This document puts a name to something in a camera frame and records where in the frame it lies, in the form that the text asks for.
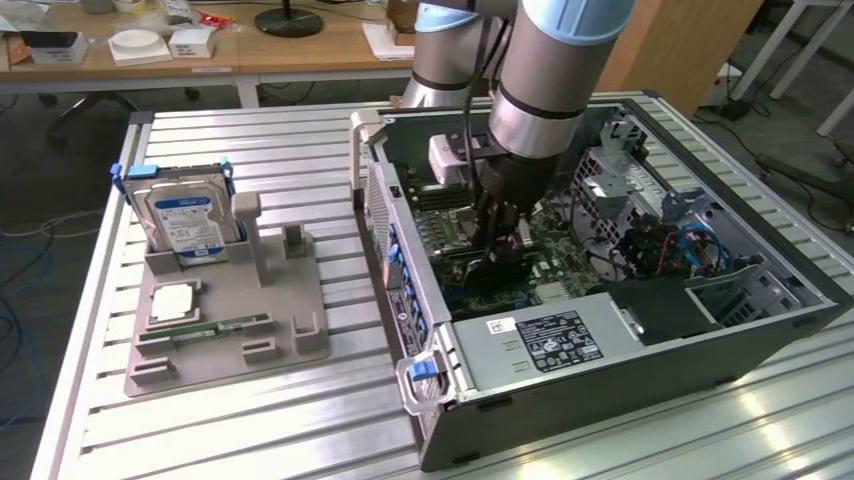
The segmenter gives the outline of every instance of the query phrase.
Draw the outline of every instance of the slotted aluminum table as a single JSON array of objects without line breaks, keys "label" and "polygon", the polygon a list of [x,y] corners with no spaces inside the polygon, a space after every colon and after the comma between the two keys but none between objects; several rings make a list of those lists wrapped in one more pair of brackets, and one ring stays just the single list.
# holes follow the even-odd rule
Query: slotted aluminum table
[{"label": "slotted aluminum table", "polygon": [[[658,100],[630,96],[849,292],[851,257]],[[348,193],[348,116],[387,104],[157,114],[120,162],[225,157],[260,224],[317,240],[332,355],[319,365],[181,393],[123,393],[144,235],[109,196],[33,478],[779,478],[854,471],[854,323],[842,318],[738,382],[424,474],[367,278]],[[692,180],[650,145],[670,184]]]}]

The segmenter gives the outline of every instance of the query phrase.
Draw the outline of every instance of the white container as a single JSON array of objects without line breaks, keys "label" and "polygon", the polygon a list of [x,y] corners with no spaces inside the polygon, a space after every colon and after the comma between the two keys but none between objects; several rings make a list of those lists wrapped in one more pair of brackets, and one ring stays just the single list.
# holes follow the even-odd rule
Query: white container
[{"label": "white container", "polygon": [[177,30],[169,39],[175,58],[211,58],[213,56],[213,31],[209,28]]},{"label": "white container", "polygon": [[726,103],[727,91],[735,90],[735,85],[742,79],[742,71],[728,63],[724,63],[718,72],[718,78],[715,78],[711,90],[703,98],[700,107],[719,107]]},{"label": "white container", "polygon": [[21,32],[37,64],[81,63],[89,42],[80,32]]},{"label": "white container", "polygon": [[172,60],[163,38],[148,30],[119,32],[108,43],[117,67]]},{"label": "white container", "polygon": [[112,0],[116,10],[123,13],[140,14],[145,11],[145,0]]}]

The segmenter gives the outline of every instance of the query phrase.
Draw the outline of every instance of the black lamp base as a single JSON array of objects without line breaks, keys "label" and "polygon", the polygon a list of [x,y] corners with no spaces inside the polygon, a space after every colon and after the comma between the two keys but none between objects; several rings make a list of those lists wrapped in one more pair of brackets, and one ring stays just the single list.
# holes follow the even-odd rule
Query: black lamp base
[{"label": "black lamp base", "polygon": [[276,37],[307,37],[323,30],[323,18],[299,9],[292,9],[291,18],[287,18],[284,9],[276,8],[255,16],[255,26]]}]

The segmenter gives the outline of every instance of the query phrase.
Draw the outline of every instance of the black cable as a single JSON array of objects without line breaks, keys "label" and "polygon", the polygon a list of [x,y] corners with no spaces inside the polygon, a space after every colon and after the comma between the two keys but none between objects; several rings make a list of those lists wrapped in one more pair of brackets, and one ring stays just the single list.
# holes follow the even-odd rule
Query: black cable
[{"label": "black cable", "polygon": [[570,196],[570,218],[567,218],[567,221],[570,222],[570,234],[572,235],[572,238],[575,238],[576,240],[578,240],[578,235],[575,233],[575,199],[576,199],[578,193],[579,193],[578,190],[572,190],[572,193]]},{"label": "black cable", "polygon": [[587,254],[588,257],[595,258],[596,260],[602,260],[604,263],[612,265],[615,268],[619,268],[626,274],[634,273],[631,271],[631,268],[627,265],[616,263],[614,260],[611,260],[607,257],[603,257],[598,253],[592,253],[590,250],[587,250],[586,254]]},{"label": "black cable", "polygon": [[825,195],[829,195],[839,200],[842,200],[842,202],[845,202],[845,204],[849,207],[849,217],[854,216],[854,207],[851,206],[851,204],[849,203],[849,201],[834,195],[830,192],[826,192],[825,190],[822,190],[821,188],[815,188],[811,185],[806,185],[803,182],[801,182],[801,180],[798,180],[797,178],[794,178],[793,176],[790,176],[789,174],[779,172],[771,168],[763,167],[766,170],[771,170],[774,173],[779,173],[783,177],[786,177],[789,180],[791,180],[806,192],[806,196],[807,196],[807,202],[806,202],[806,213],[810,216],[810,219],[813,220],[813,222],[815,222],[815,224],[822,227],[826,228],[827,230],[831,230],[834,232],[842,232],[845,233],[845,227],[835,227],[833,225],[827,225],[823,221],[821,221],[817,217],[815,214],[813,213],[813,206],[815,205],[815,195],[813,195],[813,191],[810,190],[810,188],[815,189],[817,191],[822,192]]},{"label": "black cable", "polygon": [[849,157],[849,154],[845,152],[845,150],[842,150],[842,147],[839,146],[839,144],[837,142],[833,142],[833,146],[837,149],[837,151],[839,152],[839,154],[842,154],[842,159],[850,163],[851,165],[854,165],[854,159],[851,159],[851,157]]},{"label": "black cable", "polygon": [[36,262],[39,262],[39,260],[41,260],[41,257],[44,257],[48,254],[48,250],[51,250],[51,246],[53,245],[53,224],[48,221],[43,221],[43,220],[23,220],[19,222],[13,222],[11,225],[7,225],[5,228],[8,228],[9,226],[13,225],[20,225],[20,224],[25,224],[25,223],[35,223],[39,222],[39,225],[47,225],[48,226],[48,239],[44,242],[44,246],[41,247],[41,250],[39,251],[39,253],[36,254],[36,256],[29,260],[29,262],[27,262],[24,264],[24,266],[12,274],[9,275],[5,280],[3,280],[3,282],[0,282],[0,291],[3,291],[3,287],[5,287],[9,283],[12,283],[15,281],[15,279],[17,277],[20,277],[24,272],[27,272],[27,270],[29,270],[29,268],[32,268],[32,266],[36,264]]},{"label": "black cable", "polygon": [[12,332],[15,331],[15,324],[12,324],[12,320],[9,320],[5,317],[0,317],[0,320],[3,320],[3,322],[5,323],[5,326],[7,326],[7,331],[3,332],[3,335],[0,335],[0,342],[3,342],[9,337]]},{"label": "black cable", "polygon": [[21,350],[21,345],[24,343],[24,331],[23,331],[21,326],[20,326],[20,321],[17,319],[17,315],[15,314],[15,309],[12,308],[12,305],[9,304],[9,301],[3,296],[0,296],[0,303],[3,304],[3,306],[7,309],[7,311],[9,312],[11,322],[12,322],[12,325],[13,325],[15,331],[16,331],[16,335],[13,337],[15,338],[15,347],[12,347],[12,354],[8,356],[8,358],[5,359],[3,364],[0,364],[0,375],[3,375],[5,370],[9,368],[9,365],[12,365],[12,362],[15,362],[15,358],[17,357],[17,354],[19,354],[19,352]]},{"label": "black cable", "polygon": [[15,105],[17,105],[17,97],[19,95],[12,97],[12,102],[9,102],[8,105],[0,105],[0,115],[3,115],[7,110],[12,110],[15,108]]},{"label": "black cable", "polygon": [[[768,85],[768,83],[771,82],[771,80],[774,79],[774,77],[776,76],[776,74],[781,72],[783,66],[786,66],[786,64],[791,61],[793,58],[795,58],[795,56],[798,56],[798,54],[803,51],[803,49],[806,48],[806,46],[810,44],[810,42],[813,41],[813,37],[815,36],[815,34],[818,33],[818,31],[821,30],[822,26],[825,25],[825,23],[827,23],[827,20],[830,20],[830,18],[834,16],[834,14],[837,13],[837,9],[839,8],[839,5],[842,5],[842,2],[845,0],[838,0],[837,4],[833,6],[833,9],[830,11],[830,14],[827,15],[827,17],[825,17],[825,20],[821,21],[821,23],[818,24],[818,27],[815,27],[815,30],[813,31],[813,33],[810,33],[809,37],[806,38],[806,43],[803,45],[801,45],[801,48],[798,48],[791,55],[789,55],[786,57],[786,59],[779,63],[779,65],[776,65],[776,68],[774,69],[774,73],[771,73],[771,76],[764,80],[764,82],[762,82],[762,85],[759,85],[759,87],[754,90],[752,92],[752,97],[750,98],[750,109],[756,112],[756,114],[763,117],[763,118],[768,118],[771,116],[771,111],[768,110],[768,108],[762,105],[762,102],[758,102],[756,97],[759,96],[759,92],[762,91],[762,89]],[[756,110],[756,104],[762,105],[762,108],[764,109],[764,112],[759,112],[759,110]]]},{"label": "black cable", "polygon": [[694,114],[694,116],[700,119],[700,122],[695,122],[695,123],[704,123],[707,125],[718,125],[727,132],[730,132],[730,134],[735,138],[735,141],[739,143],[739,145],[742,146],[744,151],[750,154],[750,156],[754,159],[758,157],[756,153],[750,149],[747,144],[744,144],[744,141],[742,140],[742,137],[738,136],[738,133],[735,133],[735,131],[723,122],[720,122],[718,120],[708,120],[707,118],[700,117],[698,114]]},{"label": "black cable", "polygon": [[[41,423],[47,420],[45,416],[35,416],[35,417],[15,417],[15,424],[20,425],[21,423]],[[0,418],[0,425],[5,424],[12,418]]]},{"label": "black cable", "polygon": [[507,46],[502,51],[502,56],[498,57],[498,62],[495,62],[495,69],[492,70],[492,76],[490,77],[490,92],[495,92],[498,86],[500,85],[499,74],[502,71],[502,67],[504,66],[504,58],[507,58],[507,51],[510,50],[510,40],[512,39],[512,30],[510,31],[510,37],[507,38]]},{"label": "black cable", "polygon": [[[742,148],[744,149],[744,151],[750,154],[750,156],[752,157],[754,161],[756,161],[758,159],[758,155],[756,153],[750,149],[750,147],[744,144],[744,141],[742,140],[742,138],[738,136],[738,133],[735,133],[735,131],[723,123],[719,121],[714,121],[714,120],[708,120],[703,117],[700,117],[699,115],[694,114],[694,116],[696,118],[699,118],[702,120],[702,122],[696,122],[696,123],[704,123],[708,125],[718,125],[719,127],[724,128],[727,132],[730,132],[730,134],[732,135],[732,137],[735,138],[735,140],[738,141],[739,145],[742,146]],[[793,176],[787,175],[786,173],[774,170],[772,168],[759,164],[759,166],[762,167],[763,170],[766,171],[772,171],[775,173],[779,173],[783,177],[786,177],[789,180],[791,180],[794,183],[798,184],[798,186],[803,189],[803,191],[806,192],[807,195],[807,206],[806,206],[806,214],[810,217],[810,219],[813,220],[813,222],[815,222],[815,224],[823,228],[826,228],[827,230],[831,230],[834,232],[845,232],[845,228],[841,227],[835,227],[833,225],[827,225],[825,222],[822,222],[817,217],[815,214],[813,213],[813,207],[815,205],[815,196],[813,195],[813,191],[810,190],[810,188],[815,189],[817,191],[822,192],[825,195],[829,195],[839,200],[842,200],[842,202],[847,205],[849,207],[849,216],[854,215],[854,206],[851,205],[851,203],[849,202],[847,199],[839,197],[838,195],[826,192],[825,190],[813,187],[810,185],[806,185],[803,182],[801,182],[799,179],[794,178]]]},{"label": "black cable", "polygon": [[614,262],[614,281],[619,279],[619,270],[616,268],[616,261],[614,260],[615,255],[616,255],[616,249],[612,248],[611,250],[608,250],[608,258],[611,259],[611,262]]},{"label": "black cable", "polygon": [[507,31],[507,26],[510,25],[510,20],[502,20],[502,26],[498,30],[498,37],[495,38],[495,44],[492,45],[492,50],[490,54],[486,56],[486,59],[482,58],[483,52],[486,50],[486,44],[490,40],[488,31],[480,35],[480,46],[478,47],[478,58],[480,58],[480,64],[475,69],[475,73],[471,76],[471,79],[467,82],[468,93],[466,94],[466,104],[463,106],[463,144],[466,150],[466,163],[468,165],[468,183],[474,190],[474,197],[480,197],[480,179],[478,178],[478,167],[475,165],[475,159],[471,156],[471,104],[475,98],[475,82],[483,74],[486,73],[486,69],[490,67],[490,63],[492,63],[492,59],[495,58],[495,54],[498,53],[498,48],[502,44],[502,38],[504,37],[504,32]]},{"label": "black cable", "polygon": [[279,99],[280,101],[283,101],[284,103],[287,103],[288,105],[297,105],[299,103],[301,103],[303,101],[305,101],[305,99],[308,98],[308,96],[311,95],[312,90],[315,89],[315,85],[317,85],[317,82],[311,82],[311,86],[308,87],[308,90],[305,90],[305,93],[303,94],[303,96],[300,98],[297,98],[296,100],[288,100],[287,98],[280,97],[279,95],[276,95],[275,93],[267,91],[267,87],[269,85],[261,85],[261,89],[264,90],[264,93],[267,95],[269,95],[271,97]]}]

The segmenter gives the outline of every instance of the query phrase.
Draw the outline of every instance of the desk leg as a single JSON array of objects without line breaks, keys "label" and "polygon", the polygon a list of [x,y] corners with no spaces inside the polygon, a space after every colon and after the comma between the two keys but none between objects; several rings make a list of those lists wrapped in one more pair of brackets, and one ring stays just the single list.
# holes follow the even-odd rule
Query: desk leg
[{"label": "desk leg", "polygon": [[240,108],[259,108],[257,77],[245,76],[235,78],[235,87],[240,97]]},{"label": "desk leg", "polygon": [[810,43],[803,48],[801,55],[798,55],[798,59],[791,64],[791,67],[789,67],[786,75],[783,75],[783,78],[776,83],[776,87],[774,87],[774,90],[771,91],[772,99],[776,100],[783,96],[783,93],[786,93],[789,85],[791,85],[791,82],[794,82],[795,78],[801,74],[801,71],[803,70],[803,67],[806,66],[806,63],[810,61],[810,58],[813,58],[818,47],[822,46],[825,40],[827,40],[827,37],[830,36],[830,33],[837,28],[837,25],[839,25],[839,21],[842,21],[845,14],[851,9],[851,5],[851,3],[849,3],[847,5],[841,5],[839,8],[837,8],[837,12],[822,24],[821,28],[815,32],[815,35],[813,36],[813,40],[810,40]]},{"label": "desk leg", "polygon": [[839,125],[839,122],[842,121],[842,117],[849,114],[851,108],[854,108],[854,89],[851,89],[851,93],[845,97],[845,100],[842,100],[842,103],[827,117],[827,120],[825,120],[825,123],[822,123],[822,126],[818,127],[817,133],[822,137],[830,135],[830,132],[837,128],[837,125]]},{"label": "desk leg", "polygon": [[731,95],[732,100],[738,100],[744,96],[744,93],[747,93],[747,89],[750,88],[752,81],[756,79],[756,76],[762,71],[762,67],[764,67],[764,64],[771,58],[771,54],[776,50],[776,47],[779,47],[779,44],[783,42],[783,38],[786,37],[789,30],[791,30],[791,26],[795,24],[795,21],[798,21],[798,18],[801,18],[803,10],[806,10],[805,2],[795,0],[794,5],[789,9],[783,20],[779,22],[779,25],[776,26],[776,29],[771,34],[771,38],[768,38],[768,41],[764,42],[764,46],[759,51],[759,55],[756,55],[756,59],[750,64],[750,68],[747,69],[747,72],[744,72],[744,76],[742,77],[740,82],[738,82],[738,85],[735,85],[735,90],[732,90]]}]

